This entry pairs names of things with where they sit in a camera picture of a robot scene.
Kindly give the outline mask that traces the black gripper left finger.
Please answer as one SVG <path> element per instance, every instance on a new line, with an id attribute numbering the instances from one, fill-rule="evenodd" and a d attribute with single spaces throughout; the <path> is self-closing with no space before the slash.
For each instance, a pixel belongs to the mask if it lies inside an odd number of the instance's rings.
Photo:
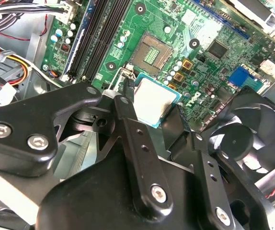
<path id="1" fill-rule="evenodd" d="M 86 130 L 97 133 L 97 163 L 117 151 L 125 156 L 138 214 L 165 219 L 173 209 L 172 195 L 131 94 L 110 98 L 80 82 L 0 107 L 0 171 L 43 175 L 59 145 Z"/>

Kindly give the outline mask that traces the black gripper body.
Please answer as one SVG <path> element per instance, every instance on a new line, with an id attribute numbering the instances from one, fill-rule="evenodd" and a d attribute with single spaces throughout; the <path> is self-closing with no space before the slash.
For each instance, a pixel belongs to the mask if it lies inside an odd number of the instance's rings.
<path id="1" fill-rule="evenodd" d="M 198 230 L 195 176 L 155 152 L 112 152 L 55 186 L 40 205 L 35 227 Z"/>

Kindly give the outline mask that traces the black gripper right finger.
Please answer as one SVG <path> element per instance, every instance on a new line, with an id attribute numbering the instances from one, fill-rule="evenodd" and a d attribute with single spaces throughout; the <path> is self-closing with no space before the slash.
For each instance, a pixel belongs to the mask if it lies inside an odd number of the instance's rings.
<path id="1" fill-rule="evenodd" d="M 232 197 L 246 205 L 249 227 L 252 230 L 271 230 L 275 227 L 274 207 L 261 191 L 240 172 L 237 163 L 224 153 L 212 158 L 205 140 L 192 131 L 180 105 L 168 113 L 162 123 L 165 148 L 169 160 L 193 170 L 194 199 L 197 202 L 197 221 L 204 230 L 240 230 L 242 225 L 225 191 L 220 169 L 227 170 L 236 191 Z"/>

